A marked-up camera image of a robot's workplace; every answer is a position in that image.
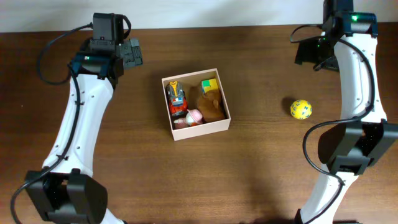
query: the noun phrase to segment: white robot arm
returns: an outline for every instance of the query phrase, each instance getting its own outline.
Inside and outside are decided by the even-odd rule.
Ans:
[[[67,153],[67,160],[63,160],[51,173],[69,174],[73,169],[80,170],[80,174],[93,176],[94,147],[101,120],[108,102],[112,98],[113,87],[107,78],[98,79],[96,75],[79,74],[77,76],[80,93],[76,92],[73,80],[70,81],[70,92],[67,109],[62,120],[57,140],[44,160],[43,168],[50,167],[61,155],[71,132],[73,119],[76,110],[76,95],[80,94],[81,106],[78,123],[75,130],[75,137]],[[124,224],[116,218],[109,209],[101,224]]]
[[[124,33],[123,21],[129,29]],[[11,199],[16,223],[16,196],[26,189],[44,221],[55,223],[126,224],[107,208],[108,193],[93,178],[93,154],[105,109],[126,68],[142,64],[138,40],[128,37],[126,16],[94,14],[93,38],[85,41],[70,62],[70,93],[63,121],[41,171],[28,171],[25,184]],[[57,39],[49,42],[39,56]]]
[[[352,37],[342,37],[343,40],[350,42],[362,49],[369,59],[372,66],[374,82],[376,83],[376,103],[374,111],[371,111],[362,122],[380,123],[387,120],[386,114],[382,108],[379,90],[376,78],[376,45],[377,39],[372,38],[370,34],[354,34]],[[350,47],[342,43],[335,45],[335,55],[340,68],[341,78],[341,119],[353,118],[365,112],[371,100],[369,73],[362,62],[362,58]],[[326,165],[322,165],[322,169],[329,171]],[[337,176],[341,177],[345,182],[341,193],[334,201],[333,205],[320,217],[314,220],[313,224],[332,224],[333,217],[341,203],[345,193],[351,184],[359,177],[354,172],[337,172]],[[330,203],[330,200],[337,193],[339,182],[336,178],[325,174],[320,174],[319,180],[315,185],[311,197],[301,209],[302,222],[306,223],[315,215],[318,215]]]
[[[320,174],[309,200],[296,214],[296,224],[332,224],[351,184],[398,138],[398,127],[387,124],[377,87],[376,16],[353,12],[353,1],[346,0],[325,0],[323,12],[323,25],[318,26],[324,30],[322,36],[298,41],[296,63],[315,62],[314,68],[339,70],[341,120],[354,121],[332,121],[337,125],[320,137],[321,170],[331,175]],[[312,55],[305,49],[313,49]]]

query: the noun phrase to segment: brown teddy bear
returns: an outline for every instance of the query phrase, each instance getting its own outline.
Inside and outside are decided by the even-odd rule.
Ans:
[[[224,109],[221,106],[222,99],[219,90],[210,90],[197,99],[198,110],[207,123],[225,119]]]

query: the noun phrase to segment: yellow ball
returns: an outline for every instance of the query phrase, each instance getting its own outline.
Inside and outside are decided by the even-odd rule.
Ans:
[[[307,100],[296,100],[290,107],[290,114],[296,119],[307,119],[312,114],[312,106]]]

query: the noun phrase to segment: black cable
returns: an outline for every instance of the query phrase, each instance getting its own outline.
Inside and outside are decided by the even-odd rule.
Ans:
[[[67,32],[67,33],[65,33],[65,34],[63,34],[63,35],[61,35],[60,37],[57,37],[56,39],[50,41],[50,42],[46,45],[45,48],[48,48],[51,44],[53,44],[53,43],[54,43],[56,40],[58,40],[59,38],[66,37],[67,35],[69,35],[69,34],[75,32],[75,31],[78,31],[78,30],[80,30],[80,29],[83,29],[83,28],[86,28],[86,27],[91,27],[91,25],[92,25],[92,24],[89,24],[89,25],[86,25],[86,26],[83,26],[83,27],[79,27],[79,28],[73,29],[73,30],[71,30],[71,31],[69,31],[69,32]],[[55,84],[54,84],[54,83],[52,83],[52,82],[48,82],[48,81],[44,80],[44,79],[42,78],[42,76],[41,76],[41,73],[40,73],[40,59],[41,59],[43,53],[44,53],[46,50],[43,50],[43,51],[40,53],[39,58],[38,58],[38,62],[37,62],[37,65],[38,65],[37,71],[38,71],[38,73],[39,73],[39,77],[40,77],[41,80],[43,80],[43,81],[45,81],[46,83],[49,83],[49,84],[51,84],[51,85],[58,85],[58,84],[61,84],[61,83],[55,83]],[[72,68],[71,68],[70,65],[68,65],[68,69],[69,69],[69,73],[68,73],[68,74],[70,74],[70,76],[72,77],[73,84],[74,84],[75,89],[76,89],[76,111],[75,111],[75,117],[74,117],[74,119],[73,119],[72,128],[71,128],[71,131],[70,131],[70,135],[69,135],[69,138],[68,138],[68,141],[67,141],[67,145],[65,146],[65,148],[64,148],[64,150],[63,150],[63,152],[62,152],[62,154],[61,154],[60,156],[58,156],[58,159],[57,159],[57,161],[54,162],[54,164],[52,164],[50,167],[44,169],[44,170],[42,171],[42,173],[41,173],[36,179],[31,180],[31,181],[28,181],[28,182],[25,182],[25,183],[24,183],[22,186],[20,186],[20,187],[14,192],[14,194],[12,195],[11,201],[10,201],[10,210],[11,210],[12,218],[14,219],[14,221],[15,221],[16,224],[22,224],[21,221],[18,219],[16,210],[15,210],[15,203],[16,203],[16,199],[17,199],[18,195],[19,195],[24,189],[28,188],[29,186],[31,186],[32,184],[34,184],[35,182],[37,182],[38,180],[40,180],[41,178],[43,178],[43,177],[45,177],[47,174],[49,174],[49,173],[51,172],[51,170],[53,170],[55,167],[57,167],[57,166],[62,162],[62,160],[64,160],[65,156],[67,155],[67,153],[68,153],[68,151],[69,151],[69,147],[70,147],[70,145],[71,145],[71,143],[72,143],[73,137],[74,137],[74,135],[75,135],[76,126],[77,126],[77,122],[78,122],[78,118],[79,118],[79,112],[80,112],[80,103],[81,103],[81,100],[80,100],[80,89],[79,89],[79,84],[78,84],[78,82],[77,82],[76,74],[75,74],[75,72],[72,70]]]
[[[127,18],[127,16],[125,16],[125,15],[123,15],[123,19],[124,19],[124,21],[126,21],[126,24],[127,24],[127,31],[124,33],[124,35],[123,35],[123,37],[124,37],[124,39],[126,39],[126,38],[128,38],[129,37],[129,34],[130,34],[130,31],[131,31],[131,22],[130,22],[130,20]]]
[[[51,81],[46,80],[46,79],[43,77],[42,72],[40,71],[40,61],[42,60],[42,57],[43,57],[44,53],[45,53],[45,52],[51,47],[51,45],[54,44],[57,40],[59,40],[59,39],[61,39],[61,38],[63,38],[63,37],[66,37],[66,36],[68,36],[68,35],[70,35],[70,34],[76,32],[76,31],[81,30],[81,29],[84,29],[84,28],[93,28],[93,23],[91,22],[91,23],[89,23],[89,24],[87,24],[87,25],[85,25],[85,26],[81,26],[81,27],[74,28],[73,30],[70,30],[70,31],[68,31],[68,32],[66,32],[66,33],[64,33],[64,34],[62,34],[62,35],[60,35],[59,37],[57,37],[57,38],[51,40],[51,41],[50,41],[49,43],[47,43],[47,45],[43,48],[43,50],[42,50],[42,51],[40,52],[40,54],[39,54],[39,57],[37,58],[37,63],[36,63],[37,74],[39,75],[39,78],[40,78],[42,81],[44,81],[45,83],[50,84],[50,85],[61,85],[61,84],[66,83],[66,82],[69,80],[69,73],[68,73],[67,77],[66,77],[64,80],[60,81],[60,82],[51,82]]]
[[[309,40],[315,40],[315,39],[324,38],[324,36],[317,36],[317,37],[310,37],[310,38],[306,38],[306,39],[302,39],[302,40],[293,40],[293,35],[296,33],[296,31],[298,31],[299,29],[304,28],[304,27],[318,27],[318,28],[321,28],[320,25],[315,25],[315,24],[300,26],[300,27],[296,28],[292,32],[292,34],[290,35],[290,42],[291,43],[300,43],[300,42],[305,42],[305,41],[309,41]],[[315,165],[311,161],[311,159],[310,159],[310,157],[308,156],[308,153],[307,153],[307,139],[308,139],[309,135],[311,134],[312,131],[314,131],[314,130],[320,128],[320,127],[323,127],[323,126],[332,125],[332,124],[346,124],[346,123],[351,123],[351,122],[355,122],[355,121],[360,121],[361,119],[366,117],[373,110],[374,101],[375,101],[375,98],[376,98],[376,91],[375,91],[376,84],[374,82],[374,74],[373,74],[372,66],[369,63],[368,58],[365,56],[365,54],[362,53],[361,50],[359,50],[353,44],[351,44],[351,43],[349,43],[349,42],[347,42],[345,40],[341,40],[341,39],[338,39],[337,41],[342,43],[342,44],[347,45],[348,47],[351,47],[363,59],[363,62],[365,63],[366,68],[368,70],[369,78],[370,78],[370,82],[371,82],[371,100],[370,100],[370,105],[365,109],[365,113],[362,114],[361,116],[350,118],[350,119],[341,119],[341,120],[336,120],[336,121],[323,122],[323,123],[320,123],[320,124],[317,124],[317,125],[313,126],[312,128],[310,128],[305,133],[304,138],[303,138],[303,153],[304,153],[305,159],[318,172],[336,178],[338,180],[338,182],[339,182],[339,187],[338,187],[338,190],[336,191],[335,196],[330,200],[329,204],[318,215],[315,215],[313,218],[311,218],[309,221],[307,221],[304,224],[309,224],[309,223],[313,222],[314,220],[316,220],[317,218],[319,218],[320,216],[322,216],[333,205],[333,203],[336,201],[336,199],[340,196],[340,193],[343,190],[343,186],[345,185],[345,183],[344,183],[343,179],[341,179],[341,177],[339,177],[339,176],[337,176],[335,174],[332,174],[330,172],[322,170],[321,168],[319,168],[317,165]]]

